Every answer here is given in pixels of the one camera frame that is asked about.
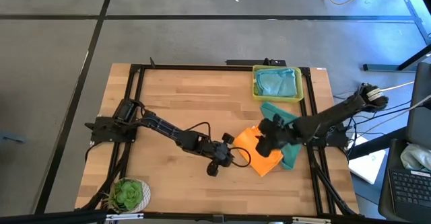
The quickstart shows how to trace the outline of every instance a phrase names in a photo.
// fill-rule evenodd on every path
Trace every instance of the yellow tray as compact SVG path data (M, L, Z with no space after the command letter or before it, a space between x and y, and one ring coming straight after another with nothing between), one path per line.
M256 79L255 79L255 71L261 69L270 69L270 68L285 68L285 69L293 69L295 70L295 84L296 84L296 96L294 97L277 97L277 96L258 96L255 95L255 87L256 87ZM275 101L275 102L287 102L287 103L296 103L304 98L304 92L302 88L302 74L301 70L296 67L279 67L279 66L264 66L264 65L255 65L253 66L253 88L252 92L255 100L261 101Z

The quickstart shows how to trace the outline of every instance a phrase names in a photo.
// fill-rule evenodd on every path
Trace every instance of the wooden tabletop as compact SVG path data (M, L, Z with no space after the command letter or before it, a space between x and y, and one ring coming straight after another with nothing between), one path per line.
M124 97L129 68L128 64L112 65L101 115L112 116ZM325 69L310 70L317 108L322 111L333 105L328 75ZM251 78L251 72L245 71L145 70L141 101L148 110L179 128L208 121L211 137L221 140L224 133L235 137L246 127L258 125L263 118L262 102L252 97ZM310 114L308 96L304 95ZM301 115L299 104L275 104ZM205 126L197 130L207 132ZM105 180L112 146L105 143L90 151L76 207L84 206ZM245 163L239 152L235 150L233 154L238 162ZM326 154L332 184L349 207L358 212L344 154L332 147L326 149ZM150 186L151 200L144 211L316 215L305 148L301 149L293 170L277 165L264 177L252 167L236 166L220 167L218 176L211 177L206 174L209 162L207 158L185 153L172 140L141 127L132 145L127 177L143 180ZM320 190L327 212L322 184Z

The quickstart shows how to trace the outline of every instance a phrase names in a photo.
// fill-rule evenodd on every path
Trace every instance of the succulent plant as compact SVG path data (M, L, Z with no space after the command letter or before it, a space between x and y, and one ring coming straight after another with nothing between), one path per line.
M119 180L109 194L109 204L120 212L132 211L142 200L142 184L136 180Z

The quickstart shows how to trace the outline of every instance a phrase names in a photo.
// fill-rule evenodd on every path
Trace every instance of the teal cloth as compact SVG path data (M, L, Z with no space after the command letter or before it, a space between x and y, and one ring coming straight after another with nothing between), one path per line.
M283 118L285 123L289 123L295 119L297 116L285 112L284 110L278 108L277 106L269 103L263 102L261 106L262 115L272 120L275 114L279 114L281 118ZM296 157L301 150L301 144L291 145L287 144L283 148L281 148L281 153L283 153L283 159L281 160L281 165L285 170L292 170L295 167Z
M296 95L295 70L261 69L255 71L260 96L293 97Z

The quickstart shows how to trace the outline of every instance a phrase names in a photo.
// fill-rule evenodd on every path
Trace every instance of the gray floor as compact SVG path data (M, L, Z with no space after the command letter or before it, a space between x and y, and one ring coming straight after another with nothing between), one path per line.
M0 0L0 13L98 14L102 3ZM403 0L356 0L341 7L327 0L112 0L108 13L409 15ZM95 21L0 21L0 129L28 139L25 145L0 145L0 216L33 210L94 26ZM285 59L293 66L328 68L333 93L340 94L361 82L389 87L412 81L411 73L367 73L360 67L399 64L423 47L424 40L410 22L106 21L47 211L73 209L90 137L84 123L96 117L112 63L148 63L149 57L156 63L188 64ZM411 89L388 92L389 105L408 101ZM375 132L405 126L406 119ZM375 207L358 201L361 212L374 217L369 210Z

